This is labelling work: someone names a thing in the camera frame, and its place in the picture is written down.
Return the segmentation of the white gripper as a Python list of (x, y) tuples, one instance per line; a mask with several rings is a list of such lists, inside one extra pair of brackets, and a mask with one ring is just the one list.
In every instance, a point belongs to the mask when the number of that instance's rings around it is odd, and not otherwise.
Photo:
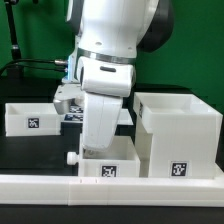
[(84, 94), (82, 144), (90, 151), (107, 150), (113, 140), (123, 99), (94, 93)]

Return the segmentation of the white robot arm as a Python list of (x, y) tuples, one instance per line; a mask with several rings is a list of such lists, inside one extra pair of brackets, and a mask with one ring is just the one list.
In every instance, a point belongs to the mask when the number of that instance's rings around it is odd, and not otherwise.
[(66, 21), (76, 36), (67, 80), (84, 92), (83, 148), (106, 150), (135, 83), (137, 51), (153, 52), (172, 34), (172, 1), (69, 0)]

